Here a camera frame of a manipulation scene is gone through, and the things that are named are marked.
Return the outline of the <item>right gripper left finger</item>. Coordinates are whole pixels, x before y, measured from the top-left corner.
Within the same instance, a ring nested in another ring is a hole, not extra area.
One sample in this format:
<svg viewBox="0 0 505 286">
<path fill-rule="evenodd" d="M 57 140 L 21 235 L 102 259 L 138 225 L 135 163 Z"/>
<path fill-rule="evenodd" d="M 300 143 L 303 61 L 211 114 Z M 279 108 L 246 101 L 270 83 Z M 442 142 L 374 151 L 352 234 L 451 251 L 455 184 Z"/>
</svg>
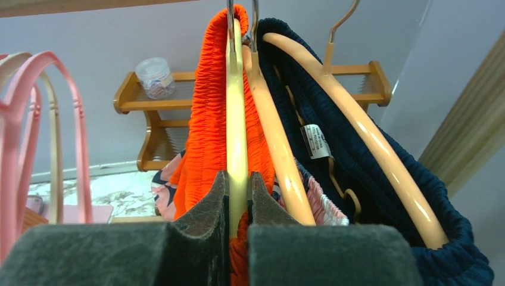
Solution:
<svg viewBox="0 0 505 286">
<path fill-rule="evenodd" d="M 2 285 L 229 285 L 229 179 L 174 222 L 44 225 L 1 266 Z"/>
</svg>

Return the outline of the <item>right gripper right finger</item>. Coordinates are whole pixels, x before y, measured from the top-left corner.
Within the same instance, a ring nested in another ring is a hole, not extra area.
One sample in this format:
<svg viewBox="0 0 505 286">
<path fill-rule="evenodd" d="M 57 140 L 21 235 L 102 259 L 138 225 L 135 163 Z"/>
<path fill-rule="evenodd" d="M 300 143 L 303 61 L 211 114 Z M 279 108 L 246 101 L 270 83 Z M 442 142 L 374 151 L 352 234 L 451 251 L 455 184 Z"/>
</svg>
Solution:
<svg viewBox="0 0 505 286">
<path fill-rule="evenodd" d="M 304 226 L 249 181 L 250 285 L 422 285 L 411 248 L 384 225 Z"/>
</svg>

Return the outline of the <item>yellow hanger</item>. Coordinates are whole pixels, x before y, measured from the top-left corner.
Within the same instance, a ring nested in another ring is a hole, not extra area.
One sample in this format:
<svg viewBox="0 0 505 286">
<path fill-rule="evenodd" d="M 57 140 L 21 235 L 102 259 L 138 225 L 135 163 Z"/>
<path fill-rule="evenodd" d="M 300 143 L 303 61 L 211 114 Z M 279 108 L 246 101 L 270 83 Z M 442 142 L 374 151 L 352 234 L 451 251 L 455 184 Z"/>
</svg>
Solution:
<svg viewBox="0 0 505 286">
<path fill-rule="evenodd" d="M 239 221 L 247 209 L 248 154 L 244 103 L 241 26 L 234 4 L 227 4 L 226 50 L 226 163 L 229 177 L 229 234 L 238 236 Z"/>
</svg>

